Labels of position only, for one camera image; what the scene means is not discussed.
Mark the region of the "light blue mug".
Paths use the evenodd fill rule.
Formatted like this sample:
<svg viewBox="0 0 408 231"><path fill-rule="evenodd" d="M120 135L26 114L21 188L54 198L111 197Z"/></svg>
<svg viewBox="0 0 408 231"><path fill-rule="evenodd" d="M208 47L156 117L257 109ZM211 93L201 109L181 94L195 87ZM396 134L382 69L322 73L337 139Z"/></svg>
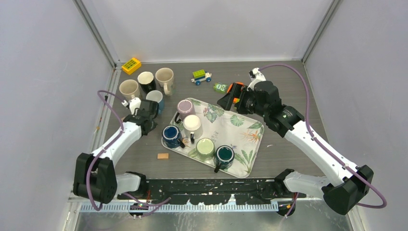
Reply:
<svg viewBox="0 0 408 231"><path fill-rule="evenodd" d="M162 92L159 90L152 90L146 95L146 99L158 103L158 114L160 115L165 107L165 101Z"/></svg>

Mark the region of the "tall beige mug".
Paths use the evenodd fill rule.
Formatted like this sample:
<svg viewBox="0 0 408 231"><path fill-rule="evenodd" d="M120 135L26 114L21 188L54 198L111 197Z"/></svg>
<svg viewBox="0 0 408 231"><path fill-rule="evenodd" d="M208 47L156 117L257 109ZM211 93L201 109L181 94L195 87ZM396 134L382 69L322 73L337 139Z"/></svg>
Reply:
<svg viewBox="0 0 408 231"><path fill-rule="evenodd" d="M124 96L127 101L130 101L134 98L140 98L140 88L136 80L128 79L123 81L119 85L119 91Z"/></svg>

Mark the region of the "black mug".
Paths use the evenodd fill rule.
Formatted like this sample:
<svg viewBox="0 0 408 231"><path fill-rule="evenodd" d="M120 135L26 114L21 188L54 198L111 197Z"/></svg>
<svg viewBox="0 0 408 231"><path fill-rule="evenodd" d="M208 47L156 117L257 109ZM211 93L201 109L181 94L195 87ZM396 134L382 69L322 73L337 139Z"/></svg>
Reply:
<svg viewBox="0 0 408 231"><path fill-rule="evenodd" d="M156 90L156 82L152 72L142 72L138 75L137 81L140 84L141 89L148 94L149 92Z"/></svg>

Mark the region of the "sea pattern beige mug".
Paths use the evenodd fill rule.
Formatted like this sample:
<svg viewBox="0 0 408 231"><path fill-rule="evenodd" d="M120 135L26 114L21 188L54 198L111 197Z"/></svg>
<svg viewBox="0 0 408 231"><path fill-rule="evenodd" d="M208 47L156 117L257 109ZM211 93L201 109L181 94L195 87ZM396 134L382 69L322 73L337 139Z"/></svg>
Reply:
<svg viewBox="0 0 408 231"><path fill-rule="evenodd" d="M166 96L172 96L175 92L174 72L172 69L164 67L155 73L155 78L159 82Z"/></svg>

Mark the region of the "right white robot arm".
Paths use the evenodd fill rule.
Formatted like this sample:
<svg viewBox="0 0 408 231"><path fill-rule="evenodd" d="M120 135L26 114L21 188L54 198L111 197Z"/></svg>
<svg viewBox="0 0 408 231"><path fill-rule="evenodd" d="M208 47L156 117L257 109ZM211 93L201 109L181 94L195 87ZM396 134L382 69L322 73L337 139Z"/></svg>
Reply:
<svg viewBox="0 0 408 231"><path fill-rule="evenodd" d="M304 117L295 108L281 102L278 88L272 82L261 81L254 88L233 83L217 104L227 111L235 107L241 115L259 115L270 130L298 147L324 173L323 177L315 177L286 169L275 178L278 196L304 193L323 199L334 212L346 215L368 194L370 188L365 182L372 182L373 170L367 165L357 166L325 141L321 142L325 147L320 147L316 142L320 136L307 128Z"/></svg>

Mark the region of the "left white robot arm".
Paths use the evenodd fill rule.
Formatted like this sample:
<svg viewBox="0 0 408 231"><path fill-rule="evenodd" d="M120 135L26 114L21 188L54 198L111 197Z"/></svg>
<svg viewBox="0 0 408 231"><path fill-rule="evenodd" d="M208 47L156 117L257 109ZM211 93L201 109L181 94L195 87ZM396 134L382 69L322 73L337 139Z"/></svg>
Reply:
<svg viewBox="0 0 408 231"><path fill-rule="evenodd" d="M144 198L148 191L146 177L136 172L117 175L115 165L133 143L156 128L158 114L158 102L141 100L108 141L90 154L81 153L76 160L74 195L102 204L123 193Z"/></svg>

